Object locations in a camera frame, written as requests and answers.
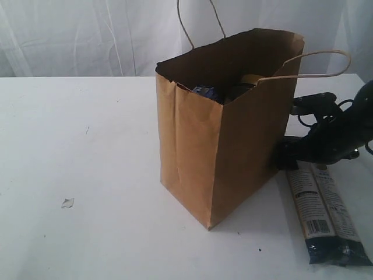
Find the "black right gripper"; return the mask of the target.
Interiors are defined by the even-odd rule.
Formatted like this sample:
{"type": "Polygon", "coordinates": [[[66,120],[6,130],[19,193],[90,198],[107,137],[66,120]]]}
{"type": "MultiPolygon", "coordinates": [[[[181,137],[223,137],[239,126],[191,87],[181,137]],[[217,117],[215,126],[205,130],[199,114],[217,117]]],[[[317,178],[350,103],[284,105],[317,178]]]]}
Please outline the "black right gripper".
{"type": "Polygon", "coordinates": [[[298,162],[332,165],[356,158],[358,148],[345,135],[319,124],[304,137],[285,136],[275,148],[275,165],[279,170],[297,170],[298,162]]]}

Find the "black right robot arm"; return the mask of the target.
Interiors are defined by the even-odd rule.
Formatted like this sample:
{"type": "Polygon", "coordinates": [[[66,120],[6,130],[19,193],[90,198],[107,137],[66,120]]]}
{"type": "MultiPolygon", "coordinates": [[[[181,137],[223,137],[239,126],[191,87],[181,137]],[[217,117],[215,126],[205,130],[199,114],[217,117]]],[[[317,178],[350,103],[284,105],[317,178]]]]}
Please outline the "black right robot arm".
{"type": "Polygon", "coordinates": [[[273,160],[278,170],[297,170],[299,162],[332,165],[342,159],[359,157],[358,149],[372,141],[372,82],[366,83],[350,107],[342,110],[331,92],[293,100],[290,114],[314,115],[304,137],[286,136],[277,145],[273,160]]]}

